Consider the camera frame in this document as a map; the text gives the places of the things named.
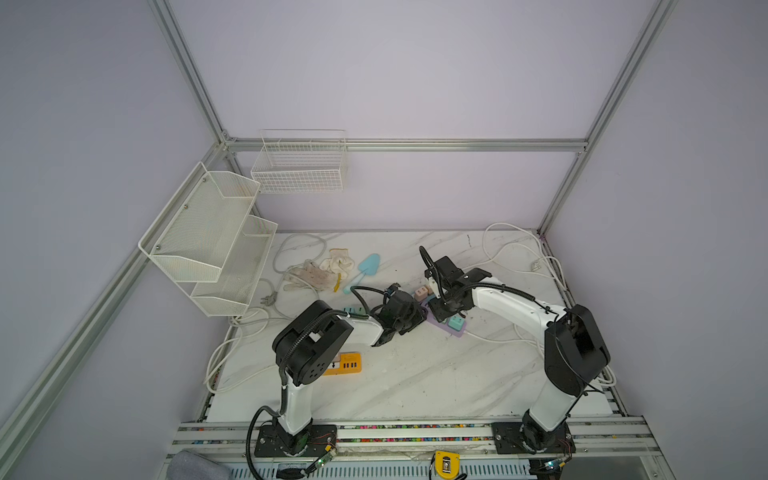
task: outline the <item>yellow power strip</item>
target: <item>yellow power strip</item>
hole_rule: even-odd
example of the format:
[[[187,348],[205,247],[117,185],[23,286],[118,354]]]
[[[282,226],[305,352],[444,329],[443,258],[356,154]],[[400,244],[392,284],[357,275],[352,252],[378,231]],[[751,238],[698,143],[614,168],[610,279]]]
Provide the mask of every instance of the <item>yellow power strip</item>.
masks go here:
[[[328,366],[323,375],[344,375],[362,372],[362,357],[359,353],[340,353]]]

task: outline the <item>yellow tape measure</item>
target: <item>yellow tape measure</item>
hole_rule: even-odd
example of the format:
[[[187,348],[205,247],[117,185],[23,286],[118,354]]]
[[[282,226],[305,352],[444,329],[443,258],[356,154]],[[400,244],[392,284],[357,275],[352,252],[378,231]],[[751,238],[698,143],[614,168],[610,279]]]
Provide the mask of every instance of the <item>yellow tape measure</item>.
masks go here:
[[[458,453],[435,452],[435,473],[445,480],[458,477]]]

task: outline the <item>black cable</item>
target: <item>black cable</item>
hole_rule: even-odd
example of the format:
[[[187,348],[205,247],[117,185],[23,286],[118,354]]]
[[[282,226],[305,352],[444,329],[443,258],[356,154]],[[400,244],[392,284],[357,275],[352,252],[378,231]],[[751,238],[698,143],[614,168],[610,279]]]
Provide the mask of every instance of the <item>black cable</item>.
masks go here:
[[[363,299],[362,295],[357,293],[357,290],[358,290],[357,286],[353,286],[352,288],[349,289],[350,292],[355,294],[355,296],[357,297],[357,300],[360,301],[360,304],[362,305],[362,309],[365,310],[368,315],[370,315],[371,314],[371,309],[368,308],[368,303],[366,303],[366,301],[365,301],[365,299]]]
[[[375,293],[380,293],[381,295],[383,295],[383,296],[384,296],[384,303],[382,303],[382,304],[381,304],[381,305],[379,305],[379,306],[375,306],[375,307],[373,307],[372,309],[369,309],[369,308],[368,308],[368,303],[366,303],[366,301],[363,299],[362,295],[360,295],[359,293],[357,293],[357,290],[366,290],[366,291],[368,291],[368,292],[375,292]],[[387,299],[389,298],[389,293],[388,293],[388,292],[385,292],[385,291],[383,291],[383,290],[379,290],[379,289],[377,289],[377,288],[372,288],[372,287],[370,287],[370,286],[360,286],[360,285],[355,285],[355,286],[352,286],[352,287],[350,287],[350,288],[349,288],[349,291],[351,291],[352,293],[354,293],[354,294],[355,294],[355,296],[357,297],[357,299],[358,299],[358,300],[360,301],[360,303],[362,304],[362,308],[363,308],[363,309],[366,311],[366,313],[367,313],[369,316],[372,316],[373,318],[375,318],[375,319],[377,319],[377,320],[378,320],[378,318],[376,317],[376,309],[377,309],[377,308],[381,308],[381,307],[383,307],[383,306],[385,306],[385,305],[386,305],[386,301],[387,301]]]
[[[571,364],[568,363],[568,361],[565,359],[565,354],[563,353],[563,350],[560,348],[560,342],[558,342],[557,339],[554,340],[554,346],[558,348],[558,353],[560,354],[560,358],[563,359],[563,363],[568,367],[568,369],[570,369],[574,373],[574,375],[576,375],[582,382],[584,382],[586,386],[592,389],[592,390],[586,390],[586,387],[584,387],[584,392],[597,392],[605,395],[605,392],[601,392],[600,390],[594,388],[592,385],[589,384],[589,382],[583,376],[579,375],[578,372],[574,370]]]
[[[422,260],[424,260],[424,264],[427,266],[427,269],[432,273],[432,278],[435,279],[435,283],[437,283],[437,290],[440,293],[440,297],[445,296],[445,292],[442,291],[442,280],[440,278],[440,271],[437,270],[437,266],[435,265],[435,262],[432,261],[432,258],[429,256],[429,253],[427,253],[427,249],[424,247],[419,246],[419,253],[422,254]]]
[[[549,308],[549,306],[543,306],[538,301],[536,301],[536,297],[531,295],[528,292],[524,292],[522,290],[518,290],[516,288],[512,288],[511,286],[506,285],[499,285],[498,283],[488,283],[488,282],[477,282],[477,283],[467,283],[466,285],[460,287],[458,290],[456,290],[452,295],[453,296],[459,296],[460,294],[464,293],[467,290],[473,289],[473,288],[492,288],[496,290],[501,290],[502,292],[507,293],[513,293],[517,296],[521,296],[526,300],[530,300],[536,305],[539,305],[542,310],[544,310],[547,314],[554,313]]]
[[[253,475],[253,477],[256,480],[264,480],[264,478],[259,475],[259,472],[256,471],[256,466],[253,465],[253,459],[251,458],[251,451],[250,451],[250,439],[253,434],[253,427],[256,426],[256,421],[259,419],[259,415],[261,415],[261,412],[267,412],[272,416],[273,422],[274,419],[279,417],[277,412],[272,410],[270,407],[264,405],[262,407],[259,407],[259,409],[256,411],[256,415],[253,416],[253,418],[250,421],[250,425],[248,426],[248,433],[245,435],[245,459],[248,463],[248,469],[250,470],[250,474]]]
[[[317,326],[319,326],[325,319],[327,319],[330,316],[339,315],[339,316],[351,316],[354,318],[360,318],[360,319],[367,319],[367,315],[355,315],[354,313],[344,312],[343,310],[327,310],[324,313],[321,313],[317,318],[315,318],[312,322],[310,322],[304,330],[302,330],[301,334],[299,334],[299,337],[296,339],[295,342],[293,342],[293,345],[288,349],[288,352],[283,357],[283,361],[280,362],[278,365],[278,373],[280,374],[280,383],[283,387],[283,400],[286,396],[286,388],[285,386],[288,385],[288,375],[286,374],[286,366],[288,365],[288,360],[290,357],[296,352],[296,350],[299,348],[299,344],[304,341],[304,339],[308,336],[310,336],[310,333],[314,331]],[[282,415],[285,413],[286,408],[286,402],[282,401],[280,405],[280,414]]]
[[[357,288],[358,290],[368,290],[369,292],[376,292],[380,295],[386,295],[386,292],[384,290],[379,290],[378,288],[373,288],[371,286],[362,286],[362,285],[355,285],[351,286],[349,289]]]
[[[281,480],[301,480],[304,478],[301,468],[283,468],[275,472],[275,476]]]

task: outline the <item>white cable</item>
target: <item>white cable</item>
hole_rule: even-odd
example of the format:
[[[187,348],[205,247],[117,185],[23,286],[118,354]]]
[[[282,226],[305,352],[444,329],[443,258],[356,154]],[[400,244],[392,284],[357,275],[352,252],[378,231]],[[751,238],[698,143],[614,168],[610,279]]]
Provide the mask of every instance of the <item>white cable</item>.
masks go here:
[[[616,374],[614,373],[614,370],[609,366],[606,365],[602,372],[603,376],[606,378],[601,378],[600,376],[597,378],[598,383],[600,383],[603,387],[609,387],[609,386],[616,386]]]
[[[269,315],[269,312],[267,312],[265,309],[263,309],[263,308],[261,308],[259,306],[253,307],[250,310],[256,310],[256,313],[261,311],[261,312],[264,312],[267,315]],[[255,313],[253,313],[253,314],[251,314],[251,315],[249,315],[249,316],[247,316],[245,318],[250,318],[253,315],[255,315]],[[224,336],[224,338],[226,339],[232,333],[233,329],[238,329],[239,335],[234,337],[234,338],[231,338],[229,340],[224,340],[221,344],[219,344],[218,347],[216,347],[214,349],[214,352],[211,353],[210,358],[208,359],[208,365],[207,365],[207,368],[206,368],[205,377],[203,378],[203,384],[205,385],[205,388],[208,390],[208,392],[211,392],[213,394],[229,392],[231,389],[234,389],[235,387],[237,387],[239,385],[242,385],[243,383],[245,383],[248,380],[252,379],[254,376],[257,376],[257,375],[259,375],[259,374],[261,374],[263,372],[266,372],[268,369],[272,368],[273,366],[276,366],[276,365],[268,366],[265,369],[261,369],[258,372],[255,372],[255,373],[245,377],[244,379],[239,380],[238,382],[234,383],[233,385],[228,385],[228,386],[226,386],[226,387],[224,387],[222,389],[214,389],[213,386],[211,386],[211,384],[210,384],[211,379],[216,376],[216,373],[219,371],[219,369],[224,365],[224,363],[232,356],[232,354],[235,352],[235,350],[237,350],[237,348],[240,346],[240,342],[243,339],[250,338],[252,336],[256,336],[256,335],[262,333],[264,331],[264,329],[266,329],[267,326],[269,326],[270,320],[285,320],[285,319],[284,318],[278,318],[278,317],[268,317],[268,318],[262,318],[262,319],[253,320],[253,321],[248,322],[248,323],[240,323],[240,319],[238,319],[237,317],[232,318],[232,319],[229,320],[230,327],[227,329],[227,334]],[[253,325],[254,323],[258,323],[258,322],[264,322],[264,324],[261,326],[261,328],[259,328],[256,332],[249,333],[247,335],[243,334],[243,327],[244,326],[246,326],[246,325]],[[215,366],[212,366],[212,364],[214,362],[214,358],[219,353],[219,351],[221,351],[224,347],[226,347],[228,344],[230,344],[232,342],[234,342],[234,344],[231,346],[230,351],[227,352],[227,354]]]
[[[470,332],[469,330],[466,330],[465,333],[471,337],[474,337],[478,340],[482,340],[483,342],[489,342],[489,343],[527,343],[528,345],[535,346],[536,351],[538,352],[539,356],[543,359],[544,358],[544,349],[541,348],[541,344],[537,340],[531,340],[523,338],[523,336],[520,334],[520,331],[518,330],[518,326],[514,323],[512,326],[515,328],[515,335],[518,336],[516,339],[509,339],[509,340],[494,340],[494,339],[487,339],[484,336],[477,335],[475,333]]]
[[[275,253],[274,258],[272,259],[272,268],[273,268],[273,270],[275,270],[276,273],[282,273],[283,274],[283,276],[280,278],[280,281],[277,284],[277,288],[275,288],[275,286],[272,284],[272,282],[270,280],[268,280],[268,279],[259,279],[259,281],[260,282],[263,281],[267,285],[269,285],[270,290],[271,290],[270,295],[273,295],[274,293],[277,292],[277,290],[283,284],[283,281],[288,276],[290,276],[292,280],[299,280],[301,283],[306,285],[310,290],[312,290],[315,293],[315,297],[319,300],[320,295],[319,295],[317,290],[312,285],[310,285],[304,279],[301,279],[298,276],[292,275],[290,273],[290,270],[292,268],[294,268],[295,266],[302,266],[304,264],[304,262],[299,263],[297,265],[288,266],[285,270],[278,270],[277,266],[276,266],[277,265],[277,257],[279,257],[280,254],[283,252],[283,249],[285,248],[286,242],[288,240],[290,240],[291,238],[297,237],[299,235],[303,235],[305,237],[315,238],[315,239],[319,240],[320,243],[323,245],[323,249],[317,254],[317,256],[315,258],[311,259],[310,262],[314,262],[315,260],[317,260],[317,259],[319,259],[320,257],[323,256],[323,254],[326,251],[326,248],[328,247],[328,243],[326,242],[326,240],[324,238],[318,237],[317,235],[312,235],[311,233],[292,233],[288,237],[286,237],[285,240],[283,240],[283,242],[280,244],[280,247],[277,249],[277,252]],[[260,306],[255,306],[255,307],[251,307],[250,309],[248,309],[248,311],[246,312],[246,315],[241,316],[241,317],[233,317],[233,318],[229,319],[230,327],[229,327],[229,329],[227,329],[227,334],[224,336],[225,340],[218,347],[216,347],[214,349],[214,352],[211,353],[210,358],[208,359],[208,366],[207,366],[207,369],[206,369],[205,378],[203,379],[203,384],[205,385],[206,389],[208,389],[209,392],[211,392],[213,394],[229,392],[231,389],[234,389],[235,387],[238,387],[238,386],[242,385],[243,383],[247,382],[248,380],[252,379],[253,377],[258,376],[259,374],[261,374],[263,372],[266,372],[268,369],[271,369],[274,366],[276,366],[276,365],[270,365],[270,366],[266,367],[265,369],[261,369],[258,372],[252,373],[251,375],[245,377],[244,379],[239,380],[238,382],[234,383],[233,385],[228,385],[228,386],[226,386],[226,387],[224,387],[222,389],[214,389],[211,386],[211,384],[210,384],[211,379],[215,377],[215,375],[219,371],[219,369],[232,356],[232,354],[235,352],[235,350],[237,350],[237,348],[240,346],[240,342],[243,339],[247,339],[247,338],[250,338],[252,336],[258,335],[259,333],[262,333],[264,331],[264,329],[266,329],[267,326],[269,326],[270,320],[290,320],[290,319],[292,319],[290,316],[288,316],[285,313],[281,312],[280,309],[277,308],[276,300],[277,300],[277,298],[275,298],[275,303],[272,305],[272,307],[275,309],[277,314],[280,315],[280,317],[269,317],[270,313],[267,310],[265,310],[264,308],[262,308]],[[262,319],[255,319],[255,320],[251,320],[251,321],[245,321],[247,319],[250,319],[250,318],[254,317],[259,312],[265,313],[268,316],[268,318],[262,318]],[[256,332],[249,333],[248,335],[244,335],[243,334],[243,327],[244,326],[249,326],[249,325],[253,325],[255,323],[261,323],[261,322],[264,322],[264,324]],[[237,336],[227,340],[226,338],[228,336],[230,336],[230,334],[232,333],[233,329],[237,329]],[[223,348],[225,348],[227,345],[229,345],[230,343],[233,343],[233,345],[230,347],[229,352],[227,352],[227,354],[215,366],[213,366],[212,363],[214,362],[214,358],[216,357],[216,355]]]
[[[298,276],[293,275],[293,274],[290,273],[290,270],[292,268],[294,268],[295,266],[302,266],[306,262],[306,260],[304,260],[302,263],[298,263],[297,265],[288,266],[285,270],[278,270],[277,269],[277,257],[279,257],[280,254],[283,252],[283,248],[285,247],[286,242],[288,240],[290,240],[291,238],[294,238],[294,237],[299,236],[299,235],[302,235],[302,236],[305,236],[305,237],[312,237],[314,239],[317,239],[323,245],[323,249],[320,251],[320,253],[317,254],[317,256],[315,258],[308,259],[308,260],[310,260],[310,262],[314,262],[315,260],[319,259],[326,252],[326,248],[328,247],[328,242],[326,241],[326,239],[324,239],[322,237],[318,237],[317,235],[312,235],[311,233],[292,233],[288,237],[286,237],[285,240],[283,240],[283,242],[280,244],[280,248],[277,249],[277,252],[275,252],[274,258],[272,259],[272,270],[274,270],[276,273],[282,273],[283,274],[283,276],[280,278],[280,281],[277,283],[277,288],[275,288],[275,286],[272,284],[272,282],[269,282],[268,280],[265,280],[265,281],[267,281],[268,284],[270,285],[270,288],[272,289],[272,293],[275,293],[275,292],[277,292],[280,289],[280,286],[283,284],[285,279],[288,276],[291,276],[291,280],[294,280],[294,281],[295,280],[299,280],[301,283],[306,285],[307,288],[312,290],[315,293],[315,300],[320,300],[320,294],[317,292],[317,289],[315,287],[310,285],[304,279],[301,279]],[[286,315],[285,313],[281,312],[280,309],[277,308],[277,298],[275,299],[275,303],[272,305],[272,307],[275,309],[275,311],[278,313],[278,315],[284,316],[287,319],[292,318],[292,317]]]
[[[488,253],[488,249],[485,246],[485,239],[486,239],[490,229],[495,227],[496,225],[504,225],[504,226],[507,226],[507,227],[515,228],[516,230],[520,230],[521,232],[526,233],[527,235],[533,237],[533,239],[536,240],[536,245],[538,246],[538,253],[535,250],[533,250],[532,248],[530,248],[528,245],[524,245],[523,243],[519,243],[519,240],[513,240],[512,242],[505,243],[502,246],[502,248],[500,248],[499,251],[494,256],[491,256],[491,254]],[[529,250],[531,253],[533,253],[536,256],[536,261],[544,264],[544,266],[549,271],[550,275],[546,275],[544,273],[539,273],[539,272],[531,272],[530,270],[513,270],[513,269],[511,269],[511,268],[509,268],[507,266],[501,265],[499,262],[496,261],[496,258],[509,245],[517,245],[517,246],[525,248],[526,250]],[[514,273],[524,273],[524,274],[528,274],[528,275],[543,276],[544,278],[552,278],[560,286],[560,288],[562,288],[563,290],[568,290],[568,288],[566,287],[566,284],[565,284],[563,267],[562,267],[562,264],[560,263],[560,260],[558,260],[557,258],[555,258],[555,257],[553,257],[551,255],[544,255],[544,247],[541,244],[541,240],[536,235],[534,235],[533,233],[531,233],[530,231],[528,231],[528,230],[526,230],[524,228],[520,228],[517,225],[513,225],[511,223],[506,223],[506,222],[491,223],[490,225],[488,225],[488,228],[486,228],[485,231],[482,234],[482,250],[483,250],[483,253],[485,253],[485,256],[488,258],[488,260],[485,260],[485,261],[480,262],[480,263],[475,263],[473,265],[465,266],[465,267],[462,268],[462,270],[467,270],[467,269],[470,269],[470,268],[475,267],[475,266],[479,266],[479,265],[483,265],[485,263],[493,262],[493,263],[501,266],[502,268],[505,268],[506,270],[509,270],[511,272],[514,272]],[[550,260],[554,260],[555,262],[557,262],[558,268],[560,269],[560,272],[561,272],[562,276],[558,276],[556,274],[556,272],[554,270],[554,267],[552,266]]]

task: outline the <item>aluminum frame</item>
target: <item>aluminum frame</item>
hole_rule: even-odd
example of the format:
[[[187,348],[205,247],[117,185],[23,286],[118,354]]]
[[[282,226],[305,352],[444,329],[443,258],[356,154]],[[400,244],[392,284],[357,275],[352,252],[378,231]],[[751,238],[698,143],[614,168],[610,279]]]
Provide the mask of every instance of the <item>aluminum frame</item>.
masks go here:
[[[231,138],[224,130],[202,77],[194,63],[190,49],[184,40],[178,20],[169,0],[147,0],[157,23],[166,38],[168,46],[176,59],[184,80],[187,82],[195,101],[212,135],[217,139],[203,159],[206,166],[216,161],[226,161],[232,171],[242,174],[237,163],[236,152],[259,150],[261,140]],[[669,18],[677,0],[658,0],[648,16],[641,33],[638,35],[630,54],[604,101],[600,113],[595,118],[587,139],[352,139],[348,140],[349,151],[573,151],[576,158],[563,180],[557,194],[545,214],[539,227],[543,236],[588,162],[610,120],[624,98],[637,70],[647,55],[650,46],[658,37],[666,20]],[[169,203],[172,207],[183,198],[178,198],[189,185],[183,185]],[[254,206],[254,213],[261,216]],[[144,267],[149,262],[138,248],[134,249],[115,277],[101,293],[96,303],[89,309],[84,319],[70,335],[45,371],[38,378],[8,421],[0,429],[0,480],[7,478],[18,464],[26,449],[40,432],[45,421],[64,395],[72,379],[79,372],[84,362],[95,349],[106,330],[111,325],[125,299],[131,293]],[[568,301],[573,301],[569,293],[564,293]],[[614,397],[624,411],[616,393]],[[601,419],[591,419],[593,423]],[[216,424],[204,424],[205,428],[215,428]],[[672,478],[671,471],[661,458],[647,468],[662,472],[663,478]]]
[[[203,157],[206,167],[223,160],[226,151],[223,144],[215,144]],[[184,199],[198,178],[187,178],[184,185],[168,202],[161,213],[170,220],[172,213],[181,207]],[[162,231],[162,225],[155,230]],[[133,291],[149,259],[138,247],[134,248],[96,303],[56,353],[42,375],[27,392],[8,421],[0,429],[0,478],[8,477],[30,446],[53,409],[58,405],[80,368],[93,353],[96,345],[120,312],[125,300]]]
[[[619,108],[621,101],[624,100],[624,96],[627,94],[632,81],[637,76],[637,71],[642,65],[643,60],[647,57],[651,45],[658,38],[661,29],[667,23],[667,19],[672,15],[676,4],[677,0],[658,0],[654,9],[648,15],[640,34],[637,36],[637,40],[632,45],[632,50],[621,67],[618,77],[616,77],[611,90],[608,92],[608,96],[605,98],[597,117],[592,122],[589,134],[587,135],[587,147],[584,149],[584,152],[576,154],[576,158],[568,169],[562,184],[558,188],[558,192],[555,194],[552,203],[547,209],[547,213],[544,215],[544,219],[541,221],[541,225],[538,228],[540,234],[545,235],[552,227],[554,219],[560,213],[568,195],[571,194],[581,172],[584,171],[584,167],[587,166],[592,152],[603,137],[608,124]]]
[[[225,142],[233,152],[259,151],[260,138],[232,138]],[[572,151],[587,147],[583,138],[347,138],[346,150],[356,152],[392,151]]]
[[[393,425],[390,429],[340,429],[340,439],[397,439],[408,438],[418,433],[420,437],[485,437],[491,436],[488,427],[464,427],[450,429],[399,429],[398,425],[471,423],[486,424],[492,422],[519,422],[520,417],[494,417],[488,419],[424,419],[413,421],[337,421],[321,422],[335,425]],[[244,464],[243,448],[248,422],[189,422],[179,425],[174,437],[161,476],[164,478],[168,463],[181,450],[191,450],[219,463]],[[577,457],[640,457],[649,477],[674,480],[666,460],[663,457],[653,433],[643,417],[574,417],[568,420],[568,426],[574,438]],[[341,462],[379,462],[382,460],[412,461],[415,455],[432,452],[435,448],[452,450],[452,446],[462,450],[465,459],[501,459],[501,458],[551,458],[552,454],[499,455],[494,453],[492,440],[473,441],[395,441],[395,442],[355,442],[339,446],[341,455],[333,461]],[[282,462],[285,458],[264,458],[261,462]]]

